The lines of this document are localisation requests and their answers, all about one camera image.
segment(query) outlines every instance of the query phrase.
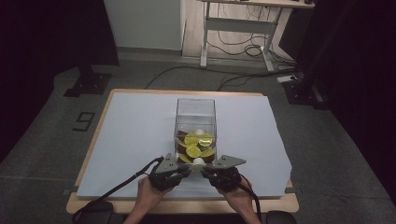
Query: white tabletop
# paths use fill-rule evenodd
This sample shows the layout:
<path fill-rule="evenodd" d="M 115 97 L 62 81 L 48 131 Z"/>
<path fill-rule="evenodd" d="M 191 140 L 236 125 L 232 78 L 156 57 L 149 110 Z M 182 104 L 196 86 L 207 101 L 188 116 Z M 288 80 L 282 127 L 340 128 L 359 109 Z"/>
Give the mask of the white tabletop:
<path fill-rule="evenodd" d="M 78 197 L 101 196 L 154 158 L 173 153 L 177 98 L 215 100 L 218 155 L 247 160 L 237 168 L 250 180 L 259 197 L 284 194 L 291 165 L 267 97 L 115 92 L 78 188 Z M 137 180 L 111 197 L 134 198 L 136 193 Z M 207 179 L 194 173 L 166 197 L 222 196 Z"/>

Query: black curtain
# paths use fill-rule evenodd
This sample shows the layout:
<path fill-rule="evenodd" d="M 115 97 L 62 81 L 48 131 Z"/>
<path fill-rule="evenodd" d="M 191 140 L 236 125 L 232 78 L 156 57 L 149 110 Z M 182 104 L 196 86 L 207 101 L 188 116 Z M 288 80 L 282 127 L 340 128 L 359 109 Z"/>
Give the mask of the black curtain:
<path fill-rule="evenodd" d="M 119 65 L 103 0 L 0 0 L 0 161 L 82 63 Z"/>
<path fill-rule="evenodd" d="M 297 63 L 396 203 L 396 3 L 318 1 Z"/>

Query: black stand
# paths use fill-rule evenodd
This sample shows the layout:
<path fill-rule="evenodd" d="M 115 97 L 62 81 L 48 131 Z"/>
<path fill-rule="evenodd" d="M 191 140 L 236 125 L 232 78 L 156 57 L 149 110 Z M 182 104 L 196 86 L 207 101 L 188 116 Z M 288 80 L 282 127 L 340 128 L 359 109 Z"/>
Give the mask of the black stand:
<path fill-rule="evenodd" d="M 80 77 L 72 89 L 68 89 L 64 96 L 79 97 L 81 94 L 102 95 L 105 92 L 110 74 L 94 73 L 91 66 L 83 64 L 78 67 Z"/>
<path fill-rule="evenodd" d="M 316 84 L 311 88 L 305 88 L 299 83 L 285 82 L 282 84 L 291 105 L 312 105 L 315 109 L 329 109 L 320 93 Z"/>

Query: desk frame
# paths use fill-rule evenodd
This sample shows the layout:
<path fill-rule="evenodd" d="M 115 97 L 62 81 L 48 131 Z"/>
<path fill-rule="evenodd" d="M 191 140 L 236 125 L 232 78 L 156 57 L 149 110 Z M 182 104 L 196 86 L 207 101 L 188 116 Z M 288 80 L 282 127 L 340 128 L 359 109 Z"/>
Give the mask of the desk frame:
<path fill-rule="evenodd" d="M 106 106 L 96 127 L 92 142 L 88 149 L 85 160 L 81 166 L 75 186 L 79 186 L 81 179 L 85 173 L 88 162 L 90 160 L 93 147 L 96 143 L 99 132 L 102 128 L 106 117 L 106 112 L 110 106 L 111 99 L 115 92 L 129 92 L 129 93 L 154 93 L 154 94 L 186 94 L 186 95 L 235 95 L 235 96 L 262 96 L 260 93 L 246 93 L 246 92 L 216 92 L 216 91 L 147 91 L 147 90 L 113 90 L 106 102 Z M 291 181 L 289 181 L 288 188 L 292 188 Z M 77 210 L 85 206 L 89 201 L 81 200 L 76 192 L 72 192 L 66 206 L 66 211 L 74 214 Z M 112 200 L 114 205 L 114 213 L 129 214 L 134 208 L 135 200 Z M 261 210 L 263 213 L 271 210 L 281 210 L 286 212 L 297 212 L 299 204 L 295 193 L 288 193 L 279 199 L 262 199 L 260 200 Z M 151 212 L 151 214 L 232 214 L 235 211 L 228 205 L 225 200 L 174 200 L 164 199 Z"/>
<path fill-rule="evenodd" d="M 276 27 L 279 22 L 280 15 L 284 7 L 303 7 L 312 8 L 314 4 L 305 5 L 304 3 L 294 2 L 289 0 L 249 0 L 249 1 L 226 1 L 226 0 L 201 0 L 207 3 L 206 14 L 205 14 L 205 30 L 204 30 L 204 43 L 201 49 L 201 67 L 206 67 L 207 61 L 207 32 L 209 30 L 213 31 L 228 31 L 228 32 L 239 32 L 239 33 L 253 33 L 269 35 L 266 40 L 265 46 L 261 47 L 262 57 L 264 59 L 265 65 L 268 72 L 275 72 L 274 66 L 272 64 L 272 57 L 269 54 L 269 48 L 271 47 Z M 235 19 L 223 19 L 223 18 L 211 18 L 209 16 L 210 3 L 223 3 L 223 4 L 238 4 L 238 5 L 252 5 L 261 7 L 278 7 L 276 17 L 273 21 L 247 21 L 247 20 L 235 20 Z"/>

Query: person's right hand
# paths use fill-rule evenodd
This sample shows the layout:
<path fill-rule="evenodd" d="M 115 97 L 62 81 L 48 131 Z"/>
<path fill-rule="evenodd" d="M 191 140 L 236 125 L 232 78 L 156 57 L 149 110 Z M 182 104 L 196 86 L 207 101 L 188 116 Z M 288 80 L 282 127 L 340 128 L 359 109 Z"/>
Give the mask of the person's right hand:
<path fill-rule="evenodd" d="M 248 180 L 246 180 L 243 176 L 241 177 L 241 184 L 250 189 L 250 182 L 248 182 Z M 241 215 L 247 224 L 261 223 L 253 210 L 252 199 L 247 192 L 240 188 L 236 188 L 230 192 L 224 192 L 221 189 L 217 190 L 224 196 L 231 208 Z"/>

